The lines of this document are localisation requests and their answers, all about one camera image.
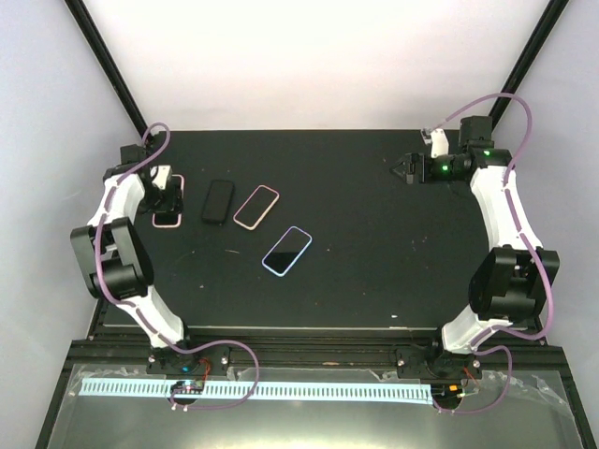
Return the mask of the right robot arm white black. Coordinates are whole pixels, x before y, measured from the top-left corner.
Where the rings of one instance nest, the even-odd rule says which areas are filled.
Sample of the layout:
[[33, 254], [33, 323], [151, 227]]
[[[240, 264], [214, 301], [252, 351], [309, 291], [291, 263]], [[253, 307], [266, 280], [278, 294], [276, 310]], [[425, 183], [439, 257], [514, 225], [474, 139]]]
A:
[[427, 152], [409, 152], [391, 172], [407, 184], [466, 183], [480, 208], [489, 252], [471, 278], [468, 305], [444, 324], [422, 348], [423, 361], [435, 377], [446, 377], [470, 362], [483, 342], [498, 332], [523, 340], [542, 340], [516, 330], [517, 324], [554, 314], [552, 284], [560, 267], [555, 251], [545, 249], [528, 222], [517, 187], [515, 159], [495, 147], [491, 119], [466, 117], [460, 122], [459, 150], [452, 153], [445, 131], [421, 131]]

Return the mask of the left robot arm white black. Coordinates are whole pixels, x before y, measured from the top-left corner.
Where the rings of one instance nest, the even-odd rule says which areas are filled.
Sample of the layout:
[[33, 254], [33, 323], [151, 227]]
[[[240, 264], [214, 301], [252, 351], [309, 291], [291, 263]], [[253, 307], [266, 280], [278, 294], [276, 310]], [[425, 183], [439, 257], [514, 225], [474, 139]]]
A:
[[151, 257], [135, 228], [149, 213], [159, 228], [176, 228], [183, 219], [184, 178], [169, 165], [151, 167], [150, 152], [139, 145], [121, 148], [121, 163], [104, 174], [104, 193], [93, 217], [71, 231], [70, 243], [86, 288], [126, 312], [156, 351], [180, 373], [194, 371], [199, 348], [188, 341], [182, 318], [158, 293]]

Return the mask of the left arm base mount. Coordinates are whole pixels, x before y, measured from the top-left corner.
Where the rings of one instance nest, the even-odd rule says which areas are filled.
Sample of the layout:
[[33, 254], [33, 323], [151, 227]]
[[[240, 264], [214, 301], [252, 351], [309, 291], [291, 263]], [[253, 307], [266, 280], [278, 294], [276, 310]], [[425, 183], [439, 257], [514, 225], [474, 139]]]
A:
[[146, 372], [168, 378], [225, 376], [229, 357], [230, 348], [227, 346], [214, 346], [192, 355], [184, 355], [170, 348], [154, 348]]

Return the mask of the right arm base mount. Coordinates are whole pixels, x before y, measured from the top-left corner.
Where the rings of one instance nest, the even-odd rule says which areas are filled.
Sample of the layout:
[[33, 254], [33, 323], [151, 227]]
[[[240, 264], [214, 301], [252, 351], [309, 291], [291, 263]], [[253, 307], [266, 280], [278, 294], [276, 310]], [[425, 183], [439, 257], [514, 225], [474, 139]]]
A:
[[437, 346], [415, 344], [399, 346], [395, 350], [398, 376], [421, 381], [458, 381], [471, 374], [480, 379], [480, 368], [474, 365], [472, 354], [450, 353]]

